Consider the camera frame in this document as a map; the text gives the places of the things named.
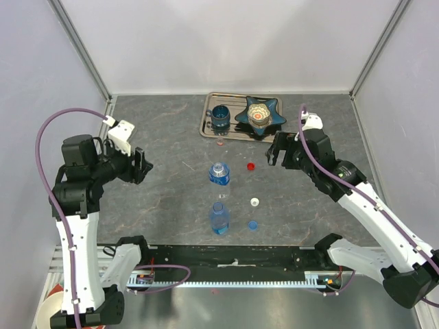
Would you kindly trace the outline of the labelled clear water bottle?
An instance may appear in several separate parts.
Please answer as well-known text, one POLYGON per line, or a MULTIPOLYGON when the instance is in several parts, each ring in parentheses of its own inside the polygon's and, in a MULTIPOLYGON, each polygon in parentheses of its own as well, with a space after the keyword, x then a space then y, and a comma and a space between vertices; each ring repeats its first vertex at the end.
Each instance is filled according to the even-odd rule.
POLYGON ((230 182, 230 169, 224 162, 216 162, 209 169, 209 180, 217 185, 226 186, 230 182))

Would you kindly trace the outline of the blue bottle cap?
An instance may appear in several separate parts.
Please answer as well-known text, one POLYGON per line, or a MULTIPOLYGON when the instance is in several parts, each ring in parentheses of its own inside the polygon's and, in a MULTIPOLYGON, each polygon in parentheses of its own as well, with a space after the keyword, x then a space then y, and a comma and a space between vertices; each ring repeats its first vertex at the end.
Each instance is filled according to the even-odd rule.
POLYGON ((256 230, 258 228, 258 223, 256 221, 249 221, 248 222, 248 228, 252 231, 256 230))

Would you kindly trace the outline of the blue tinted plastic bottle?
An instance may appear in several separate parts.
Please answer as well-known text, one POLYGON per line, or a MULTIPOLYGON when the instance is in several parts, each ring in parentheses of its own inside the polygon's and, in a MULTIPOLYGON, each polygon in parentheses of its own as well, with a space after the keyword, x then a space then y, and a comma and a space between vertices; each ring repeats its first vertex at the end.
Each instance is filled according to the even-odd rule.
POLYGON ((213 232, 217 235, 224 235, 229 229, 230 213, 221 202, 215 202, 209 213, 209 220, 213 232))

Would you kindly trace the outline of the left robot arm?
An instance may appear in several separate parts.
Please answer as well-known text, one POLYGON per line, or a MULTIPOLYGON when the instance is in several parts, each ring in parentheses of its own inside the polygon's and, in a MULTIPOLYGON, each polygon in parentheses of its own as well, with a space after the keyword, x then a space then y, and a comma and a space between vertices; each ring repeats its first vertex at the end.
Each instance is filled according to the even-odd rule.
POLYGON ((107 270, 99 272, 97 227, 104 185, 120 179, 140 184, 153 165, 137 147, 123 154, 109 138, 89 134, 63 141, 64 164, 52 192, 66 217, 52 210, 62 243, 64 295, 60 310, 49 320, 51 328, 120 324, 124 296, 134 269, 145 269, 150 252, 143 236, 118 240, 107 270))

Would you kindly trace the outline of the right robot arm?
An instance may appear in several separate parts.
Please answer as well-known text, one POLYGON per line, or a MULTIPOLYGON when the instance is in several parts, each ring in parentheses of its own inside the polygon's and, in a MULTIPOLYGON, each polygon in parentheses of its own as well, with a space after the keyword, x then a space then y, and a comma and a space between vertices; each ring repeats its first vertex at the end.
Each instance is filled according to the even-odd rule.
POLYGON ((366 176, 351 162, 336 158, 329 137, 318 129, 299 134, 277 132, 266 152, 276 164, 301 170, 315 187, 362 224, 383 249, 378 254, 350 243, 337 234, 319 241, 315 264, 324 270, 348 267, 381 284, 400 306, 413 308, 420 301, 437 307, 427 295, 438 287, 438 251, 418 238, 380 199, 366 176))

